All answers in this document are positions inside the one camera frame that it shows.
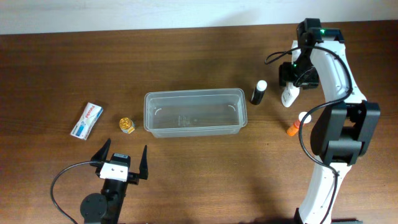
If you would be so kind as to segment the white Panadol box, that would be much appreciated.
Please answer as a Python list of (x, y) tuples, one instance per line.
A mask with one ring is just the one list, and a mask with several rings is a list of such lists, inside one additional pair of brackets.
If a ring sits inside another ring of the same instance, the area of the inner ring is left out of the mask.
[(73, 127), (70, 135), (86, 141), (102, 112), (103, 108), (101, 106), (87, 103), (80, 119)]

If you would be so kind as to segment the white spray bottle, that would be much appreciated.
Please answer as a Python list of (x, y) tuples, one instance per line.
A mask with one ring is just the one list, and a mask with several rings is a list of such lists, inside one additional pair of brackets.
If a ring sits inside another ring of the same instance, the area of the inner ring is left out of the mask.
[(296, 87), (293, 83), (288, 82), (286, 87), (284, 88), (281, 96), (282, 104), (288, 108), (293, 102), (297, 99), (300, 93), (300, 88)]

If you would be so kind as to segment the orange bottle white cap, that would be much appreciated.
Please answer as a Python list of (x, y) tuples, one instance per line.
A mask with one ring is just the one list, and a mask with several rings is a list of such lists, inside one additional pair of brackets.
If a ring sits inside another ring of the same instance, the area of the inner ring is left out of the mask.
[(306, 111), (301, 112), (301, 113), (298, 115), (298, 118), (294, 121), (293, 125), (291, 125), (291, 126), (286, 130), (286, 133), (287, 133), (289, 136), (295, 136), (295, 135), (298, 133), (300, 124), (303, 123), (303, 125), (305, 126), (306, 124), (308, 124), (309, 122), (311, 122), (311, 120), (312, 120), (312, 116), (311, 116), (311, 115), (308, 115), (305, 119), (303, 119), (304, 116), (305, 116), (306, 114), (307, 114)]

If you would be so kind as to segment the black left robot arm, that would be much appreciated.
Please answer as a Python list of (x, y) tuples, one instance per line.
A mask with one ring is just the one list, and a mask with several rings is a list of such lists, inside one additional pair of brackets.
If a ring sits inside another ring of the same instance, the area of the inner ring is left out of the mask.
[(85, 223), (117, 223), (128, 185), (137, 185), (141, 179), (146, 180), (149, 176), (146, 147), (142, 152), (139, 172), (134, 173), (129, 170), (130, 156), (114, 153), (107, 160), (110, 145), (111, 140), (108, 139), (90, 160), (96, 168), (96, 175), (104, 180), (104, 184), (101, 192), (89, 194), (80, 205)]

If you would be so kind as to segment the dark bottle white cap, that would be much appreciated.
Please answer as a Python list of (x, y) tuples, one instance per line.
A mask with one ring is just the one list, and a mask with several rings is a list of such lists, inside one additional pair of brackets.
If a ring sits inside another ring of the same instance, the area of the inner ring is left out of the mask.
[(259, 80), (257, 82), (251, 97), (251, 103), (253, 105), (259, 105), (261, 103), (266, 88), (267, 88), (267, 82), (265, 80)]

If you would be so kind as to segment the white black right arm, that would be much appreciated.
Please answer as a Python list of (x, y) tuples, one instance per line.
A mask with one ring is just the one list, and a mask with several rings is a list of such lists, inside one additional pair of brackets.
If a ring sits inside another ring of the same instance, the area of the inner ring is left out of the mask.
[(381, 115), (377, 103), (361, 93), (349, 68), (339, 29), (323, 28), (306, 18), (297, 26), (297, 40), (288, 50), (291, 62), (279, 67), (281, 100), (289, 107), (299, 89), (322, 86), (325, 103), (310, 135), (306, 155), (315, 163), (310, 185), (295, 223), (331, 223), (331, 211), (345, 175), (368, 150)]

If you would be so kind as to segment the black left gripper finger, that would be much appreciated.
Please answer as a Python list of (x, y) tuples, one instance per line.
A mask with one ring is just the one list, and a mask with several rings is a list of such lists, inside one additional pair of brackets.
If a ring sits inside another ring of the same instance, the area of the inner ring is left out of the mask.
[(147, 145), (144, 146), (144, 150), (139, 165), (139, 178), (147, 180), (149, 177), (149, 168), (147, 164)]
[(108, 139), (102, 148), (91, 157), (91, 161), (104, 162), (108, 156), (110, 145), (111, 139)]

